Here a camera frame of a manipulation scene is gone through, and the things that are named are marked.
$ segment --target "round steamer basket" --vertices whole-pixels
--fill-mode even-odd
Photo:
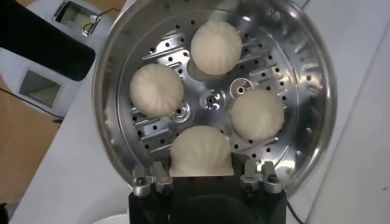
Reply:
[[[191,60],[191,39],[208,20],[236,27],[241,59],[226,75],[210,77]],[[133,74],[149,63],[166,65],[183,80],[185,96],[174,113],[150,119],[129,97]],[[265,141],[237,135],[229,110],[252,89],[272,91],[285,105],[285,123]],[[258,162],[272,161],[291,196],[327,149],[336,117],[336,82],[318,32],[291,1],[135,1],[117,19],[100,55],[93,83],[97,126],[107,155],[130,184],[136,164],[169,156],[181,131],[209,125],[232,150]]]

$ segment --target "white surface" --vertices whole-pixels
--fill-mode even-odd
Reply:
[[[387,0],[312,0],[306,9],[334,61],[339,108],[336,128],[322,165],[291,199],[302,218],[310,211],[335,151],[389,19],[389,8]],[[129,189],[105,157],[93,122],[89,74],[11,224],[93,223],[126,211]],[[290,214],[288,223],[295,223]]]
[[[310,223],[390,223],[389,61],[390,26],[330,163]]]
[[[11,224],[94,223],[124,214],[130,187],[103,150],[94,125],[89,74]]]
[[[127,214],[114,215],[102,220],[99,220],[93,224],[127,224],[129,223],[129,216]]]
[[[353,101],[390,18],[389,9],[388,0],[311,0],[305,9],[322,35],[335,66],[338,111],[328,152],[307,183],[291,199],[301,219],[305,220],[310,212]]]

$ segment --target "metal clamp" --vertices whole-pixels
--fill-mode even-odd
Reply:
[[[168,195],[173,190],[173,179],[164,170],[161,162],[153,162],[152,172],[155,176],[156,192]]]
[[[257,165],[254,160],[248,159],[244,166],[244,175],[240,176],[241,189],[247,193],[257,191],[259,179],[256,175]]]
[[[283,185],[276,175],[274,164],[272,162],[265,162],[261,166],[261,173],[263,174],[264,190],[272,194],[281,193]]]
[[[143,166],[135,166],[133,170],[133,194],[137,197],[146,197],[151,193],[152,181],[147,178],[146,174]]]

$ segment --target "white dough bun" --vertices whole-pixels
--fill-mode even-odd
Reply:
[[[283,102],[276,94],[256,89],[239,96],[230,110],[235,131],[260,141],[275,136],[285,121]]]
[[[204,73],[223,75],[237,64],[243,44],[237,30],[223,21],[202,25],[191,41],[191,56]]]
[[[183,131],[171,146],[172,177],[233,175],[230,144],[219,130],[194,126]]]
[[[182,80],[175,70],[163,65],[141,67],[130,83],[131,101],[148,117],[170,115],[179,107],[183,97]]]

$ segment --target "wooden surface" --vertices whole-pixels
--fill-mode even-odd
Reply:
[[[36,0],[16,0],[16,1],[19,2],[23,6],[27,6],[27,5],[35,2]]]
[[[0,88],[7,88],[0,77]],[[0,91],[0,203],[23,195],[59,125]]]

